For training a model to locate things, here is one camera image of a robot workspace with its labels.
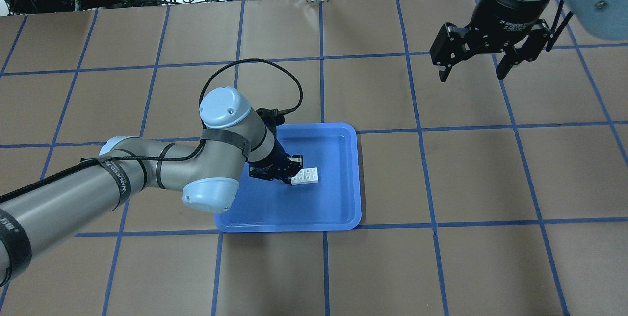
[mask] grid square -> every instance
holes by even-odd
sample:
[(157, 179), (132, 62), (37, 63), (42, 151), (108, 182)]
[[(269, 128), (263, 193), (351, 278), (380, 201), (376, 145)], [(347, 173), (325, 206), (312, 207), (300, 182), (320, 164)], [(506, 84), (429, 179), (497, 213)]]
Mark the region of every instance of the grid square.
[(319, 56), (318, 20), (318, 3), (305, 0), (247, 1), (244, 4), (240, 59)]
[(216, 315), (322, 315), (321, 233), (225, 234)]
[(442, 316), (431, 229), (328, 234), (330, 313)]
[(50, 143), (74, 73), (4, 76), (0, 81), (0, 143)]
[(7, 56), (18, 35), (24, 16), (9, 16), (0, 18), (0, 65), (4, 66)]
[(610, 117), (619, 121), (628, 120), (628, 47), (591, 48), (581, 52)]
[(444, 83), (430, 56), (412, 56), (411, 62), (424, 128), (511, 123), (490, 56), (478, 55), (456, 65)]
[(438, 229), (449, 312), (562, 315), (538, 226)]
[(165, 7), (99, 10), (81, 68), (154, 65)]
[(628, 215), (628, 170), (608, 126), (520, 135), (543, 218)]
[(605, 121), (575, 50), (552, 50), (504, 80), (518, 124)]
[(125, 236), (107, 315), (210, 314), (217, 242), (217, 234)]
[(5, 315), (100, 315), (115, 237), (73, 237), (11, 281)]
[(325, 56), (402, 53), (397, 3), (395, 0), (323, 3), (323, 40)]
[(29, 16), (6, 71), (76, 69), (93, 19), (93, 11)]
[(361, 224), (430, 222), (417, 133), (361, 134)]
[(624, 149), (628, 149), (628, 124), (626, 125), (615, 125), (615, 129), (619, 134), (619, 139), (621, 140)]
[(475, 9), (475, 0), (399, 0), (399, 3), (410, 52), (428, 51), (445, 22), (465, 27)]
[(423, 134), (439, 222), (536, 219), (512, 130)]
[[(79, 164), (81, 158), (96, 157), (100, 151), (99, 146), (72, 146), (54, 147), (52, 157), (46, 170), (49, 177), (59, 171), (65, 170)], [(92, 232), (117, 232), (120, 229), (123, 206), (119, 206), (114, 211), (103, 212), (103, 216), (94, 220), (90, 225), (81, 230), (83, 233)]]
[[(286, 116), (286, 123), (320, 122), (320, 61), (280, 62), (301, 83), (303, 103)], [(299, 91), (292, 79), (280, 70), (259, 63), (240, 65), (237, 88), (249, 99), (253, 108), (292, 108)]]
[(628, 310), (628, 223), (552, 224), (547, 229), (572, 315)]
[(239, 3), (173, 5), (159, 63), (236, 59), (239, 19)]
[(0, 148), (0, 195), (39, 181), (49, 148)]
[(405, 57), (326, 60), (325, 121), (356, 130), (417, 128)]
[(81, 72), (57, 142), (101, 142), (137, 135), (153, 70)]
[[(159, 68), (146, 117), (147, 138), (199, 137), (202, 127), (198, 95), (207, 79), (222, 66)], [(234, 67), (220, 73), (206, 94), (220, 86), (233, 86)]]

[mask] black velcro strap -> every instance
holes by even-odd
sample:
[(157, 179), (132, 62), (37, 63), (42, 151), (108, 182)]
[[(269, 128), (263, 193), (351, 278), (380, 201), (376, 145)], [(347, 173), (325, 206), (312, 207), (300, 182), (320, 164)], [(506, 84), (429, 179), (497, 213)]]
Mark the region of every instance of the black velcro strap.
[[(165, 147), (163, 148), (163, 150), (161, 151), (161, 154), (159, 154), (159, 157), (160, 157), (160, 158), (165, 157), (165, 156), (166, 156), (166, 153), (168, 152), (168, 150), (169, 150), (170, 148), (172, 148), (172, 146), (174, 146), (174, 145), (175, 145), (174, 143), (170, 143), (170, 144), (168, 144), (167, 146), (165, 146)], [(161, 182), (161, 166), (162, 166), (162, 165), (163, 165), (163, 161), (158, 161), (158, 162), (157, 162), (157, 170), (155, 171), (155, 176), (157, 176), (157, 184), (159, 185), (159, 188), (166, 189), (166, 188), (163, 186), (163, 182)]]
[(9, 268), (0, 287), (27, 269), (33, 258), (33, 250), (28, 235), (22, 225), (9, 213), (0, 209), (0, 240), (9, 254)]
[(206, 128), (203, 130), (203, 133), (200, 135), (200, 139), (206, 139), (208, 141), (216, 141), (216, 142), (224, 142), (230, 144), (234, 147), (240, 148), (242, 150), (242, 155), (244, 155), (249, 160), (249, 154), (251, 153), (251, 142), (242, 135), (238, 133), (215, 129), (215, 128)]
[(120, 192), (120, 197), (118, 198), (118, 204), (111, 211), (114, 211), (120, 204), (126, 202), (131, 196), (131, 182), (129, 181), (129, 177), (126, 175), (126, 172), (122, 169), (120, 164), (118, 164), (113, 157), (110, 155), (101, 155), (100, 157), (93, 158), (83, 158), (86, 159), (96, 159), (98, 163), (103, 167), (103, 169), (107, 170), (107, 173), (111, 175), (111, 177), (116, 180), (116, 184), (118, 185), (118, 190)]

